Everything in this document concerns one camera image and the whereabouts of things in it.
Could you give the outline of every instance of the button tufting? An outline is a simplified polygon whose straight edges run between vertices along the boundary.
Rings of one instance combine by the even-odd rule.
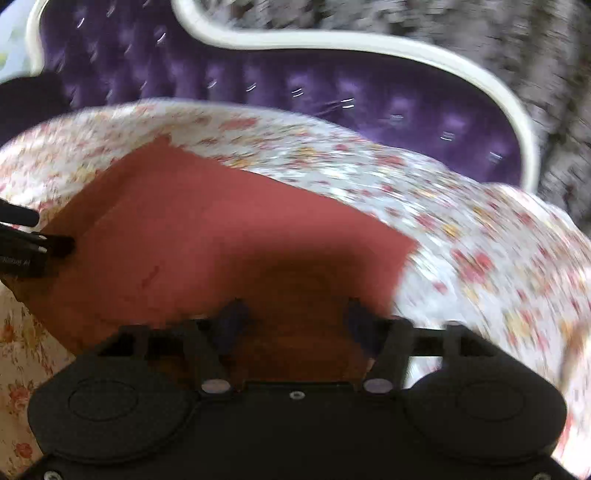
[[[90,63],[94,63],[99,54],[97,46],[98,42],[93,42],[86,47],[86,51],[90,54]]]
[[[390,125],[395,126],[400,125],[402,122],[404,122],[404,115],[390,115],[390,118],[388,120],[388,123]]]
[[[65,66],[66,66],[66,55],[63,54],[61,56],[59,62],[57,63],[56,72],[61,73],[64,70]]]
[[[342,108],[353,108],[355,106],[355,104],[353,103],[354,101],[354,98],[346,98],[344,100],[341,100],[340,103],[344,103],[344,105],[342,105]]]
[[[503,159],[502,155],[494,152],[488,152],[488,161],[496,165]]]
[[[78,6],[74,9],[74,11],[72,12],[72,14],[73,14],[72,16],[73,16],[73,20],[74,20],[74,24],[76,25],[76,28],[80,28],[82,26],[82,24],[84,23],[84,20],[87,17],[87,13],[88,13],[88,9],[84,5],[78,4]]]
[[[443,135],[441,135],[439,138],[451,142],[456,138],[456,134],[451,132],[443,132]]]
[[[154,29],[154,38],[156,39],[156,45],[160,45],[166,38],[166,28],[162,25]]]

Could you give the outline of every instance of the purple velvet sofa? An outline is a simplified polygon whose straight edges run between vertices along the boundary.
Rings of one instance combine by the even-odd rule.
[[[301,112],[534,191],[527,114],[492,74],[438,47],[374,34],[215,26],[194,0],[38,0],[32,74],[0,86],[0,144],[51,116],[153,97]]]

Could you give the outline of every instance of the floral cushion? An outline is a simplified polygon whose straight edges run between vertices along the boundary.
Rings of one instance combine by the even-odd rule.
[[[348,299],[388,315],[416,247],[342,202],[166,137],[117,160],[43,232],[72,236],[76,251],[9,286],[65,347],[214,316],[239,298],[252,322],[228,359],[238,384],[360,380],[368,359],[343,322]]]
[[[161,134],[202,157],[337,199],[414,238],[419,248],[392,312],[424,327],[463,322],[556,385],[569,420],[554,456],[581,478],[591,473],[591,243],[563,212],[317,119],[167,101],[83,111],[22,134],[0,150],[0,196],[39,207],[46,224],[97,172]],[[16,473],[39,456],[24,416],[27,388],[69,357],[8,290],[0,302],[8,319],[0,369],[9,372],[0,415],[10,419],[2,423],[0,469]],[[413,362],[408,383],[434,368],[437,359]]]

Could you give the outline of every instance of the metal screw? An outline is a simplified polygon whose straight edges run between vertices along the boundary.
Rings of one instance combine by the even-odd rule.
[[[306,394],[304,392],[299,391],[299,390],[295,390],[290,393],[290,398],[292,400],[303,400],[305,397],[306,397]]]
[[[383,395],[392,391],[394,385],[392,385],[390,380],[385,378],[370,378],[363,382],[363,388],[366,392]]]
[[[219,395],[228,392],[232,386],[223,378],[210,378],[201,384],[201,390],[210,395]]]
[[[53,470],[48,470],[43,474],[43,480],[63,480],[61,475]]]

